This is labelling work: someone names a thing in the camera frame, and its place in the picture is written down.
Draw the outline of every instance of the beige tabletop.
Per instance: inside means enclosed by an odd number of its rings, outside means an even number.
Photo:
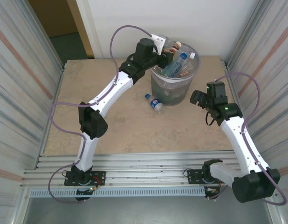
[[[118,59],[120,65],[125,59]],[[110,59],[70,60],[67,63],[58,101],[79,104],[93,99],[115,75]],[[151,93],[149,72],[127,90],[110,108],[105,120],[109,128],[100,138],[96,153],[149,153],[211,151],[232,149],[228,138],[216,123],[207,126],[206,111],[190,103],[194,90],[206,91],[206,83],[224,75],[218,56],[201,57],[201,67],[182,103],[157,114],[145,101]],[[224,80],[229,102],[233,102]],[[57,106],[55,122],[66,130],[80,131],[78,108]],[[81,138],[58,131],[54,126],[48,137],[45,154],[77,154]]]

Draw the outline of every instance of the gray floor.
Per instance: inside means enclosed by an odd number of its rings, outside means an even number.
[[[67,60],[88,59],[79,33],[50,38],[63,64]]]
[[[201,196],[102,197],[82,204],[32,198],[25,224],[271,224],[261,201],[239,203],[228,188],[215,202]]]

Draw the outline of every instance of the water bottle on table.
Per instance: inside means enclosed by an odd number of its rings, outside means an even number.
[[[165,111],[165,106],[159,102],[158,99],[156,99],[154,96],[151,96],[149,94],[145,95],[146,101],[149,103],[149,105],[158,113],[163,113]]]
[[[181,55],[177,59],[175,59],[171,64],[169,64],[162,70],[161,75],[174,78],[184,66],[186,58],[186,53],[181,53]]]

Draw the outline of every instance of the transparent container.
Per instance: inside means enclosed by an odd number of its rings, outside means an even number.
[[[168,47],[173,45],[174,42],[168,43]],[[155,66],[151,68],[151,90],[153,96],[159,99],[166,106],[173,106],[181,103],[191,85],[195,73],[200,67],[200,56],[197,51],[191,46],[182,43],[181,52],[195,53],[193,59],[187,59],[194,66],[194,70],[186,77],[169,78],[160,75],[161,68]]]

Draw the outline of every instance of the corrugated metal wall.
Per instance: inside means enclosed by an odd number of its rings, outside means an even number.
[[[231,72],[251,74],[260,84],[261,102],[249,130],[265,160],[280,171],[279,185],[288,199],[288,0],[269,1],[244,47],[228,64]],[[256,87],[242,76],[233,77],[232,83],[247,116],[255,107]],[[283,209],[288,222],[288,203]]]
[[[0,1],[0,224],[32,169],[62,73],[25,0]]]

